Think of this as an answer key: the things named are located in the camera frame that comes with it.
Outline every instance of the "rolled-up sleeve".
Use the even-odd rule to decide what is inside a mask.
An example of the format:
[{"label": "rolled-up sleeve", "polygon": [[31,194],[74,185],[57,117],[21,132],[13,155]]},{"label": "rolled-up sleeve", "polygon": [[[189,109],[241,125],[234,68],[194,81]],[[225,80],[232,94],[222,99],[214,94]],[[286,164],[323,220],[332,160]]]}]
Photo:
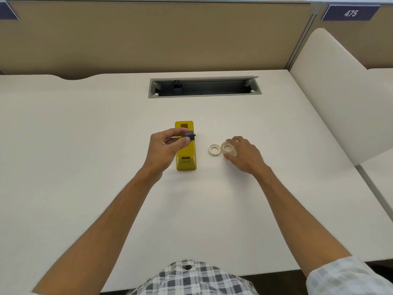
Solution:
[{"label": "rolled-up sleeve", "polygon": [[355,257],[339,259],[313,270],[307,277],[310,295],[386,295],[393,284]]}]

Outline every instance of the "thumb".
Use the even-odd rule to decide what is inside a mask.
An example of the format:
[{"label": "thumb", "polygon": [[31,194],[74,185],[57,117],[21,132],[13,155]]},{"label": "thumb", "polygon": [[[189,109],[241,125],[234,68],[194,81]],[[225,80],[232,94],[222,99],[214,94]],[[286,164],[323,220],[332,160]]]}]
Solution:
[{"label": "thumb", "polygon": [[228,159],[231,163],[235,164],[236,156],[225,153],[224,158]]},{"label": "thumb", "polygon": [[189,143],[190,143],[190,138],[188,136],[185,136],[183,138],[178,139],[176,142],[171,143],[169,147],[171,147],[174,152],[177,152],[180,149],[187,147]]}]

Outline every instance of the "person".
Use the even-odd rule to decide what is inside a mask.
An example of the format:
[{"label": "person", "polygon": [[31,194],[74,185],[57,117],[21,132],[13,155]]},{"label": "person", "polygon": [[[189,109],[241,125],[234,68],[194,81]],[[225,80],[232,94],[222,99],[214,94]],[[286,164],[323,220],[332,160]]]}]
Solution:
[{"label": "person", "polygon": [[[53,264],[33,293],[42,295],[97,295],[109,277],[130,228],[152,186],[190,140],[187,128],[151,135],[147,157],[134,178],[101,216]],[[267,197],[284,239],[307,277],[312,295],[393,294],[393,284],[352,257],[285,188],[248,140],[227,140],[237,152],[224,157],[251,174]],[[132,295],[257,295],[252,283],[204,262],[186,259],[164,268]]]}]

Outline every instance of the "checkered shirt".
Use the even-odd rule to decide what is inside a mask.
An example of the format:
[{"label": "checkered shirt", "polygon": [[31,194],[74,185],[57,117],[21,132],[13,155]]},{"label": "checkered shirt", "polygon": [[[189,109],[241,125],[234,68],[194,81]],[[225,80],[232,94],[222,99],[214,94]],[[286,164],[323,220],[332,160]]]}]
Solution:
[{"label": "checkered shirt", "polygon": [[[310,295],[393,295],[393,284],[358,258],[326,264],[307,278]],[[127,295],[258,295],[253,284],[204,262],[185,259],[164,268]]]}]

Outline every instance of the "tape roll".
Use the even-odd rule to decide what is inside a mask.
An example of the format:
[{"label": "tape roll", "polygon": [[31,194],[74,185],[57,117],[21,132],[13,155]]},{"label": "tape roll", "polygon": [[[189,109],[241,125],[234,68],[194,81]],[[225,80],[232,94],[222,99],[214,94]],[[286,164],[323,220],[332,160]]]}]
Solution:
[{"label": "tape roll", "polygon": [[224,142],[221,144],[221,152],[231,154],[231,155],[236,155],[235,147],[233,147],[233,145],[228,142]]},{"label": "tape roll", "polygon": [[209,147],[209,154],[210,155],[218,156],[220,154],[220,152],[221,152],[220,146],[218,146],[216,144],[210,145],[210,147]]}]

